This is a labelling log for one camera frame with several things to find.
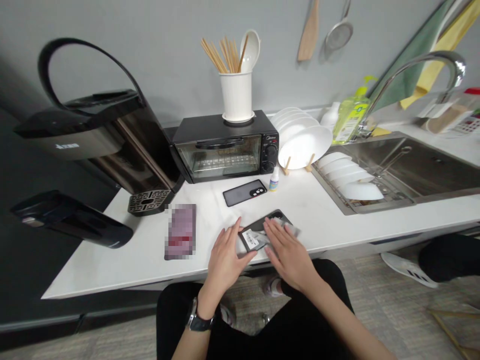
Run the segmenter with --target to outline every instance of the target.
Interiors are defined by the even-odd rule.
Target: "toaster oven door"
[[[194,183],[259,173],[261,135],[176,144]]]

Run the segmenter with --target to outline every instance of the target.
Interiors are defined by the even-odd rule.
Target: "person's left hand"
[[[208,275],[198,294],[198,314],[202,319],[213,317],[215,308],[224,293],[235,284],[243,269],[257,255],[256,251],[251,251],[240,259],[237,256],[235,244],[238,232],[242,230],[241,220],[242,218],[239,217],[233,227],[229,227],[226,231],[222,229],[211,250]]]

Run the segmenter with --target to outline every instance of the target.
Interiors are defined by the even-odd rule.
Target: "dish drying rack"
[[[250,151],[241,148],[220,149],[215,152],[198,152],[193,161],[194,173],[219,169],[256,166],[258,160]]]
[[[360,165],[360,167],[366,170],[369,174],[375,173],[374,170],[376,169],[369,168],[366,163],[354,158],[352,158],[352,161]],[[375,179],[370,182],[379,188],[383,194],[383,199],[370,201],[349,200],[345,198],[335,186],[333,186],[330,180],[321,173],[318,162],[319,161],[317,160],[311,165],[313,168],[313,176],[315,176],[345,215],[369,214],[378,211],[404,208],[416,204],[411,197],[401,192],[391,182],[382,177],[375,177]]]

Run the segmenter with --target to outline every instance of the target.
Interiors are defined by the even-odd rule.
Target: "white bottle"
[[[332,133],[334,132],[335,124],[339,120],[339,108],[340,103],[335,101],[330,109],[321,117],[320,125],[329,129]]]
[[[270,190],[271,192],[277,191],[279,179],[280,179],[280,169],[278,166],[275,166],[275,168],[273,169],[273,174],[270,177],[270,185],[268,186],[268,190]]]

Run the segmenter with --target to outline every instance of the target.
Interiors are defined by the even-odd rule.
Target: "black smartphone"
[[[250,225],[245,226],[243,230],[238,234],[238,236],[240,236],[241,242],[243,243],[243,245],[245,245],[245,249],[247,252],[260,250],[261,248],[263,248],[265,245],[268,244],[266,240],[262,241],[261,238],[253,236],[253,232],[262,233],[264,231],[265,218],[269,218],[269,219],[278,218],[282,222],[288,223],[293,226],[290,220],[279,209],[272,211],[268,215],[258,219],[257,221],[251,223]]]
[[[243,203],[244,201],[252,198],[257,198],[262,194],[267,193],[267,188],[262,184],[260,180],[254,180],[246,184],[234,187],[233,189],[223,192],[226,205],[231,207]]]

